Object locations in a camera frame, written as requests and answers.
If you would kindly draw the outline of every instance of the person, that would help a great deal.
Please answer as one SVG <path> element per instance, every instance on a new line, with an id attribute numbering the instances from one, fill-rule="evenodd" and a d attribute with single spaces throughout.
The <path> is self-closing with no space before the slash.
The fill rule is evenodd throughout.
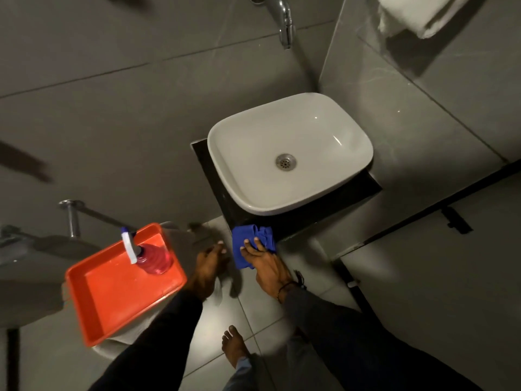
<path id="1" fill-rule="evenodd" d="M 480 390 L 362 313 L 301 288 L 277 254 L 257 239 L 255 244 L 257 249 L 244 241 L 243 257 L 257 270 L 261 289 L 282 304 L 298 329 L 288 344 L 291 390 L 320 388 L 319 377 L 315 376 L 319 365 L 308 359 L 310 351 L 316 351 L 317 360 L 345 390 Z M 135 343 L 108 366 L 90 391 L 179 389 L 203 301 L 212 294 L 215 278 L 226 265 L 223 253 L 224 245 L 219 242 L 197 256 L 195 271 L 185 286 Z M 257 390 L 249 352 L 233 325 L 224 332 L 223 351 L 236 368 L 225 390 Z"/>

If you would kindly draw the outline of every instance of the white and blue spray head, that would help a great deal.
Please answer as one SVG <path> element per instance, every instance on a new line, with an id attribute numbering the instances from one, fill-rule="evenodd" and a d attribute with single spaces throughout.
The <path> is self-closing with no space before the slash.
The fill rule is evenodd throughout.
<path id="1" fill-rule="evenodd" d="M 129 232 L 127 228 L 121 228 L 121 238 L 123 245 L 127 251 L 127 255 L 130 258 L 130 263 L 134 264 L 138 262 L 138 256 L 141 255 L 143 249 L 134 243 L 135 233 Z"/>

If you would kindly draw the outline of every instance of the chrome faucet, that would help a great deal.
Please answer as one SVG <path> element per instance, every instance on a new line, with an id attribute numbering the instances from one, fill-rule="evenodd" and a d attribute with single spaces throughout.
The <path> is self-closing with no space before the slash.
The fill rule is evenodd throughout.
<path id="1" fill-rule="evenodd" d="M 291 18 L 291 9 L 287 0 L 251 0 L 255 5 L 266 4 L 268 11 L 273 16 L 279 28 L 279 38 L 284 49 L 293 46 L 295 37 L 295 27 Z"/>

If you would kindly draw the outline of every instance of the metal drain strainer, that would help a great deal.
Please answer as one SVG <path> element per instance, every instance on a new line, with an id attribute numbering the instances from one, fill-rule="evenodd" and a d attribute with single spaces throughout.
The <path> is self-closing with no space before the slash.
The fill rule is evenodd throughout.
<path id="1" fill-rule="evenodd" d="M 282 154 L 277 156 L 277 159 L 275 159 L 275 164 L 282 171 L 291 171 L 296 167 L 296 159 L 293 155 Z"/>

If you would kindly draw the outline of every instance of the black countertop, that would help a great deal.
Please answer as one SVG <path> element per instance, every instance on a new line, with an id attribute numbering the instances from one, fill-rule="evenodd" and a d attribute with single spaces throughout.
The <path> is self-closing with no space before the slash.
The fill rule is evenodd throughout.
<path id="1" fill-rule="evenodd" d="M 275 240 L 279 241 L 382 190 L 369 172 L 362 170 L 334 191 L 294 210 L 268 216 L 251 214 L 239 207 L 226 190 L 217 170 L 215 170 L 206 142 L 207 140 L 201 140 L 193 143 L 192 148 L 203 167 L 230 229 L 235 228 L 235 226 L 250 224 L 271 226 Z"/>

